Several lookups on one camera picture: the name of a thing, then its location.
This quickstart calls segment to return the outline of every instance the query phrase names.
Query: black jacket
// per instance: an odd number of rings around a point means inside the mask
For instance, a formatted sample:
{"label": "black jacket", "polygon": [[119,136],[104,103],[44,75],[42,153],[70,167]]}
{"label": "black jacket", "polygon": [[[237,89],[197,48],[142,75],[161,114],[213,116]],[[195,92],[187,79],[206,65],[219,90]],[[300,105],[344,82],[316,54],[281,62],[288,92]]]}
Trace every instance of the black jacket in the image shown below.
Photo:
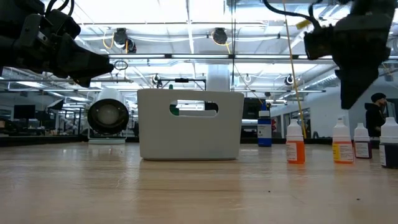
{"label": "black jacket", "polygon": [[384,116],[381,113],[381,109],[374,103],[365,103],[366,109],[366,128],[368,129],[369,136],[380,137],[380,131],[376,130],[376,127],[381,126],[386,122]]}

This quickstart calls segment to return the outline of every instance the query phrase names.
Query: desk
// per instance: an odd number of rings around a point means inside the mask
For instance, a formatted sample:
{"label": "desk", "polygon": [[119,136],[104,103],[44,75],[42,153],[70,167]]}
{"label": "desk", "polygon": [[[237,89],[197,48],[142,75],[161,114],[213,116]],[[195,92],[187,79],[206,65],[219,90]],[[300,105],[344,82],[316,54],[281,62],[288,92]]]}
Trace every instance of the desk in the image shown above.
{"label": "desk", "polygon": [[398,170],[382,169],[378,151],[344,165],[333,163],[331,146],[307,145],[307,163],[293,165],[284,149],[247,144],[235,161],[152,162],[142,161],[138,144],[5,147],[0,217],[43,224],[397,223]]}

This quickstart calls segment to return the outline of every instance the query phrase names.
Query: white plastic bin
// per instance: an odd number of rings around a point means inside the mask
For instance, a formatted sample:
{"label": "white plastic bin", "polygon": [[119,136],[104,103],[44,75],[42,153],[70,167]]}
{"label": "white plastic bin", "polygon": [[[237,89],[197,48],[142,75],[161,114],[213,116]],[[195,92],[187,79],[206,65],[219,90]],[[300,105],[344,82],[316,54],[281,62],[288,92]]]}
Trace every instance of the white plastic bin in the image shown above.
{"label": "white plastic bin", "polygon": [[[138,90],[140,154],[149,160],[223,160],[239,155],[244,95],[191,90]],[[213,101],[215,116],[175,116],[176,100]]]}

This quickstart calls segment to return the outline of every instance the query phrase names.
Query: black cable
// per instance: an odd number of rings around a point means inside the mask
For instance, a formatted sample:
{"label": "black cable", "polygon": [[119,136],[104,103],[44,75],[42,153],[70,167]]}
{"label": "black cable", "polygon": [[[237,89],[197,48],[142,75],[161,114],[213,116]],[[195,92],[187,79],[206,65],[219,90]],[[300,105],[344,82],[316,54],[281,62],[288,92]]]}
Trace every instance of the black cable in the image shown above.
{"label": "black cable", "polygon": [[118,71],[126,70],[129,67],[129,64],[123,60],[117,60],[113,63],[113,65],[114,65],[114,69],[116,69]]}
{"label": "black cable", "polygon": [[52,7],[54,6],[54,3],[55,3],[56,1],[57,1],[57,0],[51,0],[51,1],[49,2],[48,6],[47,6],[47,10],[45,11],[45,14],[46,14],[46,15],[47,15],[48,13],[51,12]]}
{"label": "black cable", "polygon": [[63,9],[65,9],[68,6],[69,0],[65,0],[62,4],[62,6],[60,6],[58,8],[59,11],[62,11]]}
{"label": "black cable", "polygon": [[286,11],[281,11],[279,9],[276,9],[274,7],[272,7],[269,3],[268,0],[264,0],[264,4],[266,5],[266,8],[268,8],[271,12],[274,13],[278,13],[278,14],[282,14],[285,16],[299,16],[299,17],[303,17],[304,19],[310,21],[314,28],[321,28],[319,22],[314,18],[314,17],[310,17],[304,14],[300,14],[300,13],[296,13],[296,12],[286,12]]}
{"label": "black cable", "polygon": [[[52,7],[54,6],[54,4],[55,4],[56,1],[57,1],[57,0],[51,0],[51,1],[49,2],[48,6],[47,6],[47,9],[46,9],[46,11],[45,11],[45,14],[46,14],[46,15],[49,14],[49,13],[51,12]],[[63,4],[58,8],[58,10],[59,10],[59,11],[64,10],[64,9],[66,8],[66,6],[68,5],[68,3],[69,3],[69,0],[65,0],[65,2],[63,2]],[[71,15],[72,15],[74,9],[75,9],[75,0],[70,0],[70,9],[69,9],[69,12],[68,12],[68,16],[71,16]]]}
{"label": "black cable", "polygon": [[313,16],[313,6],[316,5],[316,4],[321,3],[322,1],[323,1],[323,0],[317,0],[317,1],[313,2],[313,3],[310,5],[310,7],[308,8],[308,14],[310,15],[310,17],[314,17],[314,16]]}
{"label": "black cable", "polygon": [[70,10],[69,10],[68,16],[72,16],[74,9],[75,9],[75,0],[70,0]]}
{"label": "black cable", "polygon": [[231,7],[231,38],[232,38],[232,82],[231,82],[231,91],[235,91],[234,86],[235,86],[235,68],[234,68],[234,64],[235,64],[235,46],[234,46],[234,10]]}
{"label": "black cable", "polygon": [[234,37],[233,37],[233,52],[234,57],[232,58],[232,64],[235,67],[235,54],[236,54],[236,0],[234,0]]}

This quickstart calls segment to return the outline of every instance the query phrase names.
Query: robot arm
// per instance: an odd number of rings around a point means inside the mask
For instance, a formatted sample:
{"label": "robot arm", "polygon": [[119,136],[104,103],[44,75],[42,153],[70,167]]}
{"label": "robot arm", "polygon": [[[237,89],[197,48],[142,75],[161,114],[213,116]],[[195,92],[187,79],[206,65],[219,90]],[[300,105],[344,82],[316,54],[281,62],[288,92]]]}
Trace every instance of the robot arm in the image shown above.
{"label": "robot arm", "polygon": [[[312,7],[306,15],[279,11],[264,0],[271,11],[288,16],[301,16],[312,22],[313,32],[305,33],[305,51],[309,60],[331,55],[339,66],[336,76],[341,81],[341,107],[350,109],[356,100],[378,78],[378,68],[390,56],[386,47],[394,18],[396,0],[353,0],[351,12],[333,27],[320,27]],[[346,4],[350,0],[338,0]]]}
{"label": "robot arm", "polygon": [[39,0],[0,0],[0,67],[26,68],[35,72],[52,72],[59,78],[72,78],[89,87],[92,78],[111,72],[109,58],[78,46],[74,39],[79,25],[69,13],[61,12],[69,0],[46,11]]}

